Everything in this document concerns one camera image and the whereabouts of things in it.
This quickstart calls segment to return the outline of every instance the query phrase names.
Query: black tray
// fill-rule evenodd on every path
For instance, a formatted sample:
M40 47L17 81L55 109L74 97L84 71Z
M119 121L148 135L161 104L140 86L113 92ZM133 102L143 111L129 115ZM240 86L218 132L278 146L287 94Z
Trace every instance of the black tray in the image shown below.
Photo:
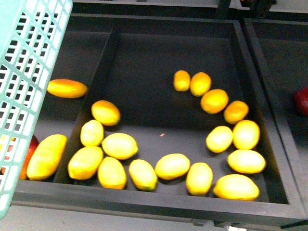
M308 118L293 95L308 86L308 23L245 20L254 60L303 204L308 209Z
M222 112L202 111L200 98L176 92L173 74L207 72L214 88L224 89L230 101L244 100L249 119L256 121L261 138L256 150L267 160L261 174L249 176L260 188L256 201L188 195L185 177L159 181L154 192L138 191L128 176L125 190L104 189L97 177L71 180L67 164L81 148L82 125L92 119L90 107L100 99L121 111L117 126L105 134L125 132L139 145L134 158L153 166L162 156L183 153L192 163L207 162L218 178L235 173L226 158L234 147L212 154L207 134L228 124ZM53 133L69 137L60 166L49 182L18 182L12 204L108 213L192 222L209 219L228 224L283 226L305 219L278 131L236 21L173 19L73 14L70 18L52 78L84 82L89 93L78 100L46 94L35 135L42 140ZM132 159L123 161L126 171Z

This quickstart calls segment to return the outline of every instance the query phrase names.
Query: lemon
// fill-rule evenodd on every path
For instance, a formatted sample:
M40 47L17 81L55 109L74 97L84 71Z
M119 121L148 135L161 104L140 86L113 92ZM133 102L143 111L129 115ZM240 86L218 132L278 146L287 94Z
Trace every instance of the lemon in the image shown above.
M88 87L75 80L60 78L49 82L47 91L57 97L75 99L84 96Z
M138 152L137 142L125 133L113 133L102 141L102 147L108 156L126 160Z
M266 166L263 156L252 150L236 150L228 156L229 166L240 173L259 173Z
M80 140L83 146L98 146L102 143L103 136L103 126L95 119L85 123L81 128Z
M244 201L253 201L260 194L258 186L251 179L239 174L219 178L213 192L218 198Z
M241 120L233 128L233 144L237 149L253 149L260 139L260 128L251 120Z
M228 104L229 97L222 89L214 89L205 93L201 98L202 109L209 113L215 114L222 111Z
M94 176L103 159L100 147L88 146L79 149L68 163L68 175L72 179L87 180Z
M189 85L191 83L191 76L187 71L177 71L174 74L173 78L173 86L177 91L187 91L189 89Z
M206 194L212 185L213 171L206 163L194 163L186 177L186 188L191 195Z
M190 85L191 93L194 96L203 96L211 88L211 84L211 77L204 72L199 72L192 77Z
M103 159L98 168L97 176L100 184L108 189L124 189L127 182L123 165L112 157Z
M190 160L183 154L168 154L157 162L155 172L161 179L172 180L186 174L190 164Z
M243 101L233 101L225 109L223 116L229 124L236 124L248 114L248 105Z
M214 153L221 153L232 144L233 133L227 126L214 128L207 136L205 142L209 150Z
M129 174L135 186L142 191L153 191L157 184L157 175L153 167L145 160L133 160L129 165Z
M119 109L112 103L106 100L99 100L91 107L92 116L100 121L103 125L116 125L121 118Z

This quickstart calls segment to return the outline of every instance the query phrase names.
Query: red apple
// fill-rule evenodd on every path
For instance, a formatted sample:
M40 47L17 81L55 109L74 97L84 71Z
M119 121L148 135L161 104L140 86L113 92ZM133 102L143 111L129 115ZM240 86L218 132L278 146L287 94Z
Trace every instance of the red apple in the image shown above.
M301 115L308 116L308 87L305 87L293 96L295 108Z
M34 153L34 151L36 150L37 146L39 145L39 142L37 140L37 138L33 135L28 151L26 153L26 157L25 157L25 161L24 161L24 165L23 168L21 169L20 175L19 175L19 179L20 180L26 180L27 179L27 168L28 168L28 164L29 161ZM11 147L11 145L8 148L8 152L12 150L13 147ZM1 173L4 174L5 168L1 169Z

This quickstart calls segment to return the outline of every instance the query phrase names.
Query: yellow lemon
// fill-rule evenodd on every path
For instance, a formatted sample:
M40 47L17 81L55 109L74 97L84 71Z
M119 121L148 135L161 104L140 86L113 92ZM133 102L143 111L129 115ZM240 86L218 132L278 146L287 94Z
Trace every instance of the yellow lemon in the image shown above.
M233 144L237 149L253 149L260 139L260 128L251 120L241 120L233 128Z
M215 114L222 111L228 104L229 97L222 89L214 89L205 93L201 98L202 109L209 113Z
M100 184L108 189L124 189L127 182L123 165L112 157L103 159L98 168L97 176Z
M236 150L228 156L227 161L233 170L246 174L262 172L266 166L263 156L252 150Z
M155 172L161 179L172 180L188 172L190 160L183 154L163 156L155 166Z
M191 76L187 71L177 71L173 77L173 86L177 91L187 91L191 82Z
M186 177L186 188L191 195L206 194L212 185L213 171L206 163L194 163Z
M199 72L192 77L191 93L197 97L203 96L211 88L211 84L211 77L204 72Z
M121 118L119 109L112 103L106 100L99 100L91 107L92 116L100 121L103 125L116 125Z
M233 133L227 126L214 128L207 136L205 142L209 150L214 153L221 153L232 144Z
M137 142L125 133L113 133L102 141L102 147L108 156L126 160L138 152Z
M233 101L225 109L223 116L229 124L236 124L248 114L248 105L243 101Z
M95 119L85 123L81 128L80 140L83 146L98 146L102 143L103 136L103 126Z
M54 134L45 138L34 151L27 168L30 180L45 180L56 172L67 143L67 137Z
M145 160L133 160L129 165L128 171L138 189L153 191L156 188L157 175L153 167Z
M83 83L66 79L54 79L49 82L47 91L61 98L79 98L86 94L88 87Z
M68 163L68 175L72 179L87 180L94 176L103 159L100 147L88 146L79 149Z
M218 198L253 201L260 190L256 184L246 176L230 174L218 179L214 189Z

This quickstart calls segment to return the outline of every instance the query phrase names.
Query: plastic basket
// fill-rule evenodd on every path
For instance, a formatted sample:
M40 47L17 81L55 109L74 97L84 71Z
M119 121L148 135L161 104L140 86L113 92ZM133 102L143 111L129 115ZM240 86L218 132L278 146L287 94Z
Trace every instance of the plastic basket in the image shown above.
M0 0L0 219L10 206L72 7L71 0Z

